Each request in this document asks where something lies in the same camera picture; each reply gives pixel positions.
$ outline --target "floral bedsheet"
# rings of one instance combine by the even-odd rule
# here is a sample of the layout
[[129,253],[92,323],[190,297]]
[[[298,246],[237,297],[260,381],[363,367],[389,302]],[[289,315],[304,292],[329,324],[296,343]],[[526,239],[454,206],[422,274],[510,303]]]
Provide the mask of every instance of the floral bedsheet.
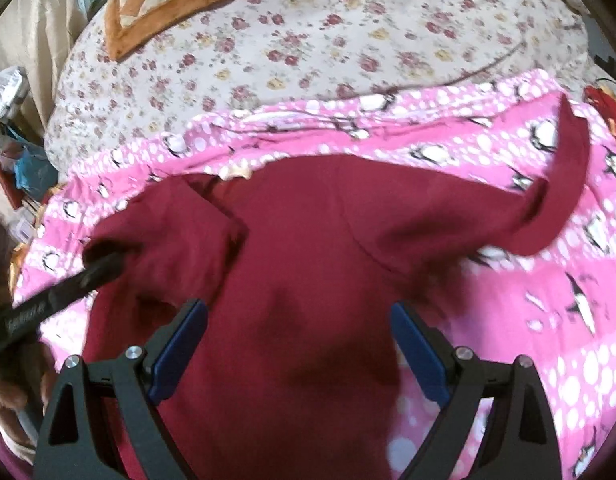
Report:
[[484,82],[545,68],[573,94],[603,75],[561,0],[229,0],[121,63],[104,11],[77,41],[45,144],[62,172],[79,158],[189,118],[290,99],[329,100]]

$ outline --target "curtain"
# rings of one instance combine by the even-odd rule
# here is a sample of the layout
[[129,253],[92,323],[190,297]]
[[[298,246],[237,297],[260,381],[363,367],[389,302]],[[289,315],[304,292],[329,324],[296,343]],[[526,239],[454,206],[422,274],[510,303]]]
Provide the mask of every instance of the curtain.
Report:
[[22,113],[43,137],[60,72],[88,24],[92,0],[13,0],[0,18],[0,68],[23,66],[30,97]]

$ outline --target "plastic bag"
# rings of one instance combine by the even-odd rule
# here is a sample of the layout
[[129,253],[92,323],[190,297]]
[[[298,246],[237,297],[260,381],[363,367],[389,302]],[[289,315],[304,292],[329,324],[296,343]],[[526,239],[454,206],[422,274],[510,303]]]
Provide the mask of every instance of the plastic bag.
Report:
[[0,121],[13,120],[30,92],[25,69],[11,66],[0,71]]

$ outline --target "metal screw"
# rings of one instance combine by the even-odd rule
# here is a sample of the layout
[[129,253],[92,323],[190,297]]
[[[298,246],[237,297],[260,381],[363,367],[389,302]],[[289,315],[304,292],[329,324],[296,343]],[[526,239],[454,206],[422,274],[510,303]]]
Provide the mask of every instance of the metal screw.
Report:
[[454,353],[462,361],[470,361],[470,359],[474,357],[474,352],[467,346],[460,346],[454,351]]
[[79,357],[78,355],[71,355],[65,360],[64,364],[66,368],[74,368],[80,362],[81,362],[81,357]]
[[530,357],[528,357],[527,355],[520,355],[519,356],[519,364],[523,368],[532,368],[534,366],[533,360],[530,359]]
[[143,354],[143,348],[140,346],[131,346],[125,351],[125,356],[128,359],[138,359]]

